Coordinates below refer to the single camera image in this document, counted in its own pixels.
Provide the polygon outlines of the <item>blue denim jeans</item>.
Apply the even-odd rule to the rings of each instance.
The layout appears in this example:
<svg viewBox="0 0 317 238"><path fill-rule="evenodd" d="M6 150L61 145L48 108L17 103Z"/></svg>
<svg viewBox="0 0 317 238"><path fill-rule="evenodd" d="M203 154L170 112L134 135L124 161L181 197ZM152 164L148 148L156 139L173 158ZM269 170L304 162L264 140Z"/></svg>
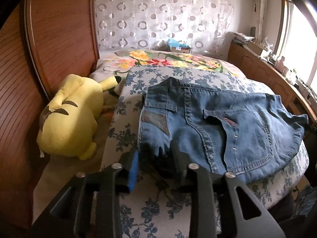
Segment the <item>blue denim jeans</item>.
<svg viewBox="0 0 317 238"><path fill-rule="evenodd" d="M137 146L142 156L180 151L215 174L249 184L274 175L296 156L308 117L286 110L279 95L243 93L169 77L143 96Z"/></svg>

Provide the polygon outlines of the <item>blue floral white sheet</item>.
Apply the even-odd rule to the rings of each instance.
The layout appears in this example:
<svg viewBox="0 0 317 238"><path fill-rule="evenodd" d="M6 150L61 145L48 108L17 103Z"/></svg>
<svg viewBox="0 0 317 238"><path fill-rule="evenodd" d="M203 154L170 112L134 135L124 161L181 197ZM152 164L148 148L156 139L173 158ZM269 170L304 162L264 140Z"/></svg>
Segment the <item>blue floral white sheet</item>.
<svg viewBox="0 0 317 238"><path fill-rule="evenodd" d="M133 67L123 82L102 167L138 152L135 190L120 195L123 237L187 237L191 198L174 185L170 143L205 169L232 171L265 208L306 171L306 114L263 83L195 68Z"/></svg>

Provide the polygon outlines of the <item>yellow Pikachu plush toy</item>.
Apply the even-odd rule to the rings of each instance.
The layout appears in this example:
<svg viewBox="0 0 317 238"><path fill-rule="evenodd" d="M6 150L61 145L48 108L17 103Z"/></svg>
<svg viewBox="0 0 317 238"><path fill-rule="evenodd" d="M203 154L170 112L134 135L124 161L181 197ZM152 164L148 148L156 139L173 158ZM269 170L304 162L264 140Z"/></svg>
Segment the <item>yellow Pikachu plush toy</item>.
<svg viewBox="0 0 317 238"><path fill-rule="evenodd" d="M89 77L68 75L40 114L36 138L40 156L78 157L82 161L92 158L97 149L92 138L104 106L103 92L120 81L120 76L98 83Z"/></svg>

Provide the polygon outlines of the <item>colourful floral bed blanket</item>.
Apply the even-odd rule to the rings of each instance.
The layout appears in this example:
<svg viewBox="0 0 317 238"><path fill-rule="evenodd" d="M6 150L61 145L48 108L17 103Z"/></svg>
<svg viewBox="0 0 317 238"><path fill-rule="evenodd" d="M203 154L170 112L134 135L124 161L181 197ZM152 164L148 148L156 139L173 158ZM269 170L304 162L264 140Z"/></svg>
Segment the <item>colourful floral bed blanket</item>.
<svg viewBox="0 0 317 238"><path fill-rule="evenodd" d="M203 55L154 50L122 50L103 55L97 61L96 70L90 74L90 78L97 82L111 76L124 78L132 67L144 65L194 68L245 77L245 74L233 64Z"/></svg>

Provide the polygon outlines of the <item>brown wooden side cabinet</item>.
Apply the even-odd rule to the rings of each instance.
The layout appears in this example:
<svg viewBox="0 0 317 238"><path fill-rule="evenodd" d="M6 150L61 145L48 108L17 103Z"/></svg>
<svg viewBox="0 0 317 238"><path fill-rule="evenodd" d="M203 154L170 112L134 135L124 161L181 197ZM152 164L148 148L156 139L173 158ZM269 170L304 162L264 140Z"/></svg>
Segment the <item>brown wooden side cabinet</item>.
<svg viewBox="0 0 317 238"><path fill-rule="evenodd" d="M245 49L239 43L232 41L228 51L227 61L237 66L250 80L267 85L282 98L282 103L292 114L307 114L309 125L316 127L316 114L295 86L274 67L261 60Z"/></svg>

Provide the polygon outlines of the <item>small cardboard box blue items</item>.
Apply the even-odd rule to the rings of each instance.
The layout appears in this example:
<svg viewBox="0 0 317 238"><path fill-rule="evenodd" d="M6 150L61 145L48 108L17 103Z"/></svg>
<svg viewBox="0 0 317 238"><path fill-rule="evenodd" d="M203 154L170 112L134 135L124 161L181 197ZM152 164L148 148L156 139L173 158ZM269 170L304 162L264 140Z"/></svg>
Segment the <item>small cardboard box blue items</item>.
<svg viewBox="0 0 317 238"><path fill-rule="evenodd" d="M191 47L185 43L176 41L174 39L168 39L167 45L169 47L169 51L173 53L183 53L190 54Z"/></svg>

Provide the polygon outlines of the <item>cardboard box on cabinet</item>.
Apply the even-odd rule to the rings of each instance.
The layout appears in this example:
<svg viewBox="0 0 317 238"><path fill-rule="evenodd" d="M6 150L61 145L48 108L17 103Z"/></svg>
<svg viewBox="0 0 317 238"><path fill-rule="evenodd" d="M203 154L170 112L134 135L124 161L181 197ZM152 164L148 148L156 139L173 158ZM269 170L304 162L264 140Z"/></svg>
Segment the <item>cardboard box on cabinet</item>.
<svg viewBox="0 0 317 238"><path fill-rule="evenodd" d="M264 48L262 48L260 45L254 43L252 41L248 41L246 43L246 45L247 45L247 48L249 48L251 51L253 51L258 56L264 56L267 53L267 51Z"/></svg>

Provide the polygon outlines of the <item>pink bottle on cabinet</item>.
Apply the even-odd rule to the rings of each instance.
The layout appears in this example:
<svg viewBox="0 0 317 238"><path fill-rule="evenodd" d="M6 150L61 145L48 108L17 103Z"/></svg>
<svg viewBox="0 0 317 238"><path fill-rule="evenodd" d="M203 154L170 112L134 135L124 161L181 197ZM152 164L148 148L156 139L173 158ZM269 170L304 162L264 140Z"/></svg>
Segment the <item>pink bottle on cabinet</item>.
<svg viewBox="0 0 317 238"><path fill-rule="evenodd" d="M279 71L280 73L282 73L284 71L284 61L285 61L285 57L284 56L280 56L277 58L276 62L275 62L275 69L277 71Z"/></svg>

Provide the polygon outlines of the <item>stack of papers on cabinet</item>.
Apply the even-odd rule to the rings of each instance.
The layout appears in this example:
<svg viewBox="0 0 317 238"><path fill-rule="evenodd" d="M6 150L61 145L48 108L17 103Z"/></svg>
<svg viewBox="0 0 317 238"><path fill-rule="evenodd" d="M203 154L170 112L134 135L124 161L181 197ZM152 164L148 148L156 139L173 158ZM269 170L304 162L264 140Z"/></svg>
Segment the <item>stack of papers on cabinet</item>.
<svg viewBox="0 0 317 238"><path fill-rule="evenodd" d="M233 35L233 40L242 45L255 40L254 36L247 36L240 32L231 32L231 34Z"/></svg>

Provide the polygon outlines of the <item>window with bright light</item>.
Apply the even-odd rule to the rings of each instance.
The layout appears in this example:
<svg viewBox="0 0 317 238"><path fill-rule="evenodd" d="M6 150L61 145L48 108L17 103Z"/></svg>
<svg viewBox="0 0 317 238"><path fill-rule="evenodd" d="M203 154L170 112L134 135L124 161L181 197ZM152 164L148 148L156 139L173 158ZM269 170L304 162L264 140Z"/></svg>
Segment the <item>window with bright light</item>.
<svg viewBox="0 0 317 238"><path fill-rule="evenodd" d="M284 65L316 91L316 35L306 17L291 0L282 0L283 23L277 55Z"/></svg>

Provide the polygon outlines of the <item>pink circle patterned curtain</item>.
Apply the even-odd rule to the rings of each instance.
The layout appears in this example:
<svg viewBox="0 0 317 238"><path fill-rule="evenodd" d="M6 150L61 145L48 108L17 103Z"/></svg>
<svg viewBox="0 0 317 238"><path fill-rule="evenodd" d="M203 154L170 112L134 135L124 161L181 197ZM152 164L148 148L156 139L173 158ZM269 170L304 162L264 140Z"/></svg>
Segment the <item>pink circle patterned curtain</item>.
<svg viewBox="0 0 317 238"><path fill-rule="evenodd" d="M196 54L222 57L233 0L95 0L101 54L163 49L173 39Z"/></svg>

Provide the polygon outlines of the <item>brown wooden louvered wardrobe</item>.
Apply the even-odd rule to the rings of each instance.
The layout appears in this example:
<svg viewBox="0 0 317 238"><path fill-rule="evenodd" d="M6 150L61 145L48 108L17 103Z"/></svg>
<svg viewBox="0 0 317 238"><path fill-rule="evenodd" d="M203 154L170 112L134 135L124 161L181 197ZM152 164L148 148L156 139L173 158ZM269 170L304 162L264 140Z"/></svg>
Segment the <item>brown wooden louvered wardrobe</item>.
<svg viewBox="0 0 317 238"><path fill-rule="evenodd" d="M1 0L1 235L33 217L33 190L46 160L39 115L69 74L98 59L93 0Z"/></svg>

